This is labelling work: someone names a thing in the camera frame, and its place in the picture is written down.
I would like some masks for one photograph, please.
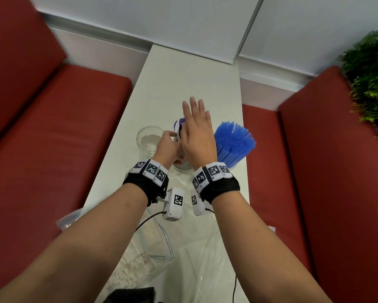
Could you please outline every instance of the wall trim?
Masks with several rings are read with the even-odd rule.
[[[299,91],[315,77],[244,56],[238,56],[236,60],[240,78],[293,92]]]

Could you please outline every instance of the green plant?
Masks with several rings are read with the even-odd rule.
[[[378,120],[378,31],[366,35],[339,60],[353,87],[353,104],[362,113],[361,121]]]

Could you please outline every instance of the white table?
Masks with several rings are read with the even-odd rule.
[[[139,160],[136,145],[137,132],[145,126],[159,126],[164,130],[172,130],[174,122],[183,117],[182,101],[188,101],[190,96],[204,100],[206,109],[210,110],[214,129],[222,121],[234,121],[243,125],[240,78],[236,64],[228,65],[153,45],[85,206],[105,199],[121,186],[125,173]],[[239,181],[241,192],[249,202],[246,160],[238,163],[232,169],[232,173]],[[212,214],[195,217],[191,212],[192,203],[189,192],[192,184],[189,174],[180,173],[174,168],[171,168],[168,173],[169,187],[182,188],[186,193],[183,218],[177,222],[164,221],[162,218],[157,221],[166,229],[175,251],[190,241],[191,236],[196,239],[204,239],[199,245],[192,245],[185,249],[185,253],[189,254],[187,257],[176,257],[183,261],[190,259],[190,265],[193,271],[196,271],[196,267],[202,260],[204,245],[209,236],[208,230],[215,227],[216,222]],[[153,204],[150,208],[153,206],[162,207],[161,204]],[[181,265],[182,268],[187,268],[188,264]],[[167,275],[169,280],[174,282],[182,278],[182,275],[178,276],[179,274],[174,276],[176,265],[174,266],[175,268],[162,274],[153,282],[160,294],[157,301],[164,300],[165,295],[168,296],[165,294]],[[194,282],[194,277],[196,277],[195,272],[185,278],[182,283],[178,283],[182,285],[180,296],[187,298],[188,292],[192,291],[193,284],[190,285],[190,282]]]

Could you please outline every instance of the red bench cushion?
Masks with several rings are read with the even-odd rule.
[[[131,90],[126,77],[64,65],[0,141],[0,288],[83,205]]]
[[[64,58],[29,0],[0,0],[0,132]]]
[[[378,139],[331,67],[280,106],[318,280],[334,302],[378,302]]]
[[[248,105],[242,112],[244,126],[257,141],[246,158],[251,206],[312,272],[278,114]]]

